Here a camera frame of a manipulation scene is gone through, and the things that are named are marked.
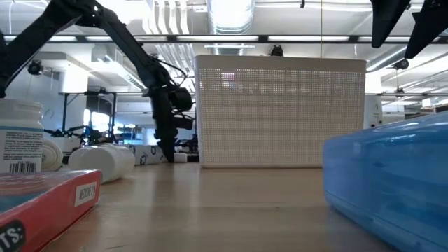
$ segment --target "table surface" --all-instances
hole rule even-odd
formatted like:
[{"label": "table surface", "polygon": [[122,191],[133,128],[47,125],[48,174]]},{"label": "table surface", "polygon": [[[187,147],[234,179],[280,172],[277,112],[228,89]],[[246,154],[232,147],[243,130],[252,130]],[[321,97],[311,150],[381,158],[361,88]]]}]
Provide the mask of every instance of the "table surface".
[{"label": "table surface", "polygon": [[45,250],[394,251],[325,202],[321,169],[136,167]]}]

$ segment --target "red box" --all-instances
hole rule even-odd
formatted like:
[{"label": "red box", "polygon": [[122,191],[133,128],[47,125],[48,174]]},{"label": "red box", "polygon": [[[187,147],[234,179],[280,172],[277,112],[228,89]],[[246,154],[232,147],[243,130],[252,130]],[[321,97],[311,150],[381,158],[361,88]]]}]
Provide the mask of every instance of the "red box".
[{"label": "red box", "polygon": [[40,251],[98,202],[100,171],[0,174],[0,251]]}]

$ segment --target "blue plastic container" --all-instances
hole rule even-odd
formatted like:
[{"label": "blue plastic container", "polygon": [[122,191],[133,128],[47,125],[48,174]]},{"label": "blue plastic container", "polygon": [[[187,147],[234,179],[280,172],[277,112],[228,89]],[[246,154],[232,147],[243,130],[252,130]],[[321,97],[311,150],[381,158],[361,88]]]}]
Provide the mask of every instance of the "blue plastic container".
[{"label": "blue plastic container", "polygon": [[401,251],[448,251],[448,113],[326,141],[328,202]]}]

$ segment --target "white perforated panel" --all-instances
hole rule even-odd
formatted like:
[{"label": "white perforated panel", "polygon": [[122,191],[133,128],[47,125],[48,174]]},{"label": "white perforated panel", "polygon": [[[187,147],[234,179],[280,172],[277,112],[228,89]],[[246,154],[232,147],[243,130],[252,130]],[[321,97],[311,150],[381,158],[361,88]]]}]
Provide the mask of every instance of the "white perforated panel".
[{"label": "white perforated panel", "polygon": [[365,61],[195,59],[203,167],[321,166],[323,142],[363,128]]}]

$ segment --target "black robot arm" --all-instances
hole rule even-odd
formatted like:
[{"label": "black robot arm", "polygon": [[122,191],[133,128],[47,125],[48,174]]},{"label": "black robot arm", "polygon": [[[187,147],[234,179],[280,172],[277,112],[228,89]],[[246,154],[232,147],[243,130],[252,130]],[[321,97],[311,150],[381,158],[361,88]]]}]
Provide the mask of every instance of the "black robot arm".
[{"label": "black robot arm", "polygon": [[0,44],[0,97],[57,32],[76,24],[103,29],[135,65],[150,97],[155,120],[155,137],[169,162],[174,161],[178,119],[173,109],[187,111],[193,105],[185,88],[177,86],[158,59],[150,57],[112,11],[95,0],[52,0],[43,14],[8,45]]}]

